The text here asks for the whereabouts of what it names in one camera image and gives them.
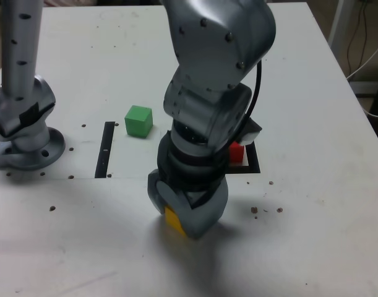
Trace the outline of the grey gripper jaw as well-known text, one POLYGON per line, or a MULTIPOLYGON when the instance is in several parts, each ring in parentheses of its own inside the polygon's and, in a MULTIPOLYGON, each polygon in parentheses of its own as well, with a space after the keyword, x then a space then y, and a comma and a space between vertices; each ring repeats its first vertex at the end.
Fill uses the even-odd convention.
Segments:
POLYGON ((188 238, 201 238, 222 216, 228 201, 225 180, 207 191, 188 192, 173 189, 163 181, 157 189, 165 201, 165 222, 188 238))
POLYGON ((154 207, 163 215, 165 213, 165 201, 162 199, 157 189, 157 182, 159 182, 159 180, 160 175, 158 169, 149 173, 147 179, 147 192, 154 207))

